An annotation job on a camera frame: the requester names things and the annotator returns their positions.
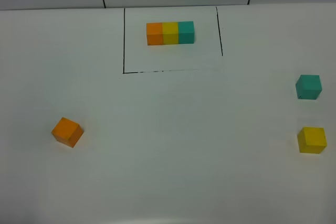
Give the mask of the yellow template block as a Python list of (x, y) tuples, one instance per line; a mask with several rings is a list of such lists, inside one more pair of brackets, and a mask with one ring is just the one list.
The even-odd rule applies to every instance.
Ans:
[(178, 22), (162, 23), (164, 45), (174, 45), (179, 43), (178, 26)]

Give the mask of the orange template block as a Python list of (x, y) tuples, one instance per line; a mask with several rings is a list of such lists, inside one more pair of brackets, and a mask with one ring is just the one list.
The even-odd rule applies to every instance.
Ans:
[(163, 25), (162, 23), (147, 23), (146, 38), (148, 46), (163, 45)]

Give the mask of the green template block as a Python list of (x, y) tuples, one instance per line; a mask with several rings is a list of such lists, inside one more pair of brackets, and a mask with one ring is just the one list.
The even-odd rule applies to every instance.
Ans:
[(178, 43), (193, 44), (195, 42), (195, 28), (193, 21), (178, 22)]

